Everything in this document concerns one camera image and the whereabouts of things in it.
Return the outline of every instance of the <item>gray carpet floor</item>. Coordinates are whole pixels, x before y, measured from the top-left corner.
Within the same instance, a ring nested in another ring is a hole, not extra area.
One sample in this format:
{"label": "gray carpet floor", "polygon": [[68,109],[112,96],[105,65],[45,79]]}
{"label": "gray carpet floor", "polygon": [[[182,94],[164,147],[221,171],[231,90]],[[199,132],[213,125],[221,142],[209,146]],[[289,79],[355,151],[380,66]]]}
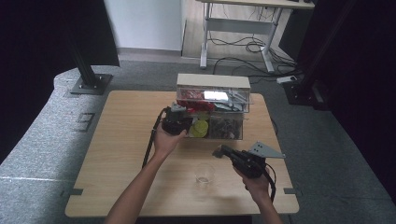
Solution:
{"label": "gray carpet floor", "polygon": [[[57,76],[48,103],[0,167],[0,223],[103,222],[102,218],[69,218],[64,209],[109,92],[175,91],[178,73],[211,74],[212,68],[200,70],[197,63],[132,61],[121,61],[120,67],[94,66],[95,73],[114,76],[101,96],[69,93],[79,77],[76,69]],[[217,74],[230,75],[233,69],[220,66]],[[255,75],[244,68],[234,74]],[[395,205],[331,112],[289,105],[282,87],[274,81],[262,79],[251,86],[252,92],[264,96],[276,123],[300,204],[297,214],[282,215],[285,223],[394,223]],[[91,122],[78,121],[86,113],[93,115]],[[196,220],[233,223],[226,218]],[[140,220],[199,222],[193,218]],[[261,223],[258,217],[249,222]]]}

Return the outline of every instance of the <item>wall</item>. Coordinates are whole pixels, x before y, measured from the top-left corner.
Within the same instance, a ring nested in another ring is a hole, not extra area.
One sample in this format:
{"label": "wall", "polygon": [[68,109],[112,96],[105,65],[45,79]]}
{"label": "wall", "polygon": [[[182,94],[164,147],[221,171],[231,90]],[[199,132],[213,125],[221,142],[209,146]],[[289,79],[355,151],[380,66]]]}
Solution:
{"label": "wall", "polygon": [[182,0],[105,0],[118,48],[181,50]]}

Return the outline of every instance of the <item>forearm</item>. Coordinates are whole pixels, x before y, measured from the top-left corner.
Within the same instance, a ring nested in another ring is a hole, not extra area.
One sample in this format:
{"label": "forearm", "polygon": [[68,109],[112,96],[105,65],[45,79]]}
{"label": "forearm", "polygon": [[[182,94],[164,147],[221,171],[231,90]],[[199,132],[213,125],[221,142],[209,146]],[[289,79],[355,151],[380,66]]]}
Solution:
{"label": "forearm", "polygon": [[135,223],[164,158],[153,156],[114,203],[105,223]]}
{"label": "forearm", "polygon": [[278,224],[283,223],[279,217],[279,214],[274,208],[273,203],[271,202],[270,197],[262,198],[259,202],[257,202],[259,206],[260,213],[262,214],[262,220],[266,224]]}

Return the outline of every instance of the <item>desk leg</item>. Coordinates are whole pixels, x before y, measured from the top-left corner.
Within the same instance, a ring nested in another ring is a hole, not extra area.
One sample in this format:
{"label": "desk leg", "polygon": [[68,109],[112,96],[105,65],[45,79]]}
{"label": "desk leg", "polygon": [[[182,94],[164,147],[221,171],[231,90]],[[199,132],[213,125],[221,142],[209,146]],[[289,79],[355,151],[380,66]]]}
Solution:
{"label": "desk leg", "polygon": [[268,73],[274,73],[274,67],[271,63],[271,58],[269,55],[269,49],[271,48],[271,43],[274,39],[274,35],[275,35],[275,31],[276,31],[276,27],[279,24],[279,19],[280,19],[280,15],[282,14],[282,9],[281,7],[276,9],[276,15],[275,15],[275,20],[273,21],[273,25],[271,27],[271,31],[270,34],[268,35],[268,41],[265,44],[265,47],[261,47],[262,50],[262,57],[264,58],[264,62],[265,62],[265,66],[267,66],[267,71]]}
{"label": "desk leg", "polygon": [[201,46],[201,63],[200,67],[201,69],[206,69],[206,60],[207,60],[207,23],[209,21],[210,15],[210,3],[206,3],[206,11],[205,11],[205,17],[204,17],[204,43],[202,43]]}

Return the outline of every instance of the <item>background desk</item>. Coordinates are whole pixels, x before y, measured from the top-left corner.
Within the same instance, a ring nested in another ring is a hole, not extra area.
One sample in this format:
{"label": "background desk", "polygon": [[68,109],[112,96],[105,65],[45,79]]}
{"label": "background desk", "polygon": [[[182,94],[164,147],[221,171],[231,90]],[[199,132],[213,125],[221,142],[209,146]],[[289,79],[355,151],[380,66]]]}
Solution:
{"label": "background desk", "polygon": [[[90,148],[65,212],[69,217],[104,217],[141,169],[150,130],[161,110],[176,99],[170,91],[113,91],[109,94]],[[141,216],[227,216],[259,214],[257,205],[228,158],[211,155],[225,144],[249,149],[260,140],[280,151],[263,97],[252,94],[254,105],[246,114],[244,140],[183,139],[161,167]],[[200,162],[216,169],[215,180],[202,188],[194,168]],[[268,159],[276,170],[275,207],[278,213],[296,213],[296,197],[283,160]]]}
{"label": "background desk", "polygon": [[[299,2],[293,2],[288,0],[246,0],[246,1],[197,0],[197,1],[206,4],[205,15],[204,15],[204,40],[201,46],[200,67],[206,68],[208,31],[258,34],[258,35],[268,35],[268,39],[265,42],[265,47],[262,47],[262,57],[264,58],[265,65],[269,73],[275,72],[268,51],[271,48],[271,43],[274,39],[276,27],[279,23],[282,9],[283,8],[313,9],[315,7],[315,5],[312,2],[305,3],[303,0],[300,0]],[[211,17],[210,8],[212,4],[231,4],[231,5],[254,6],[254,7],[275,7],[276,12],[274,12],[275,16],[271,22],[217,19]]]}

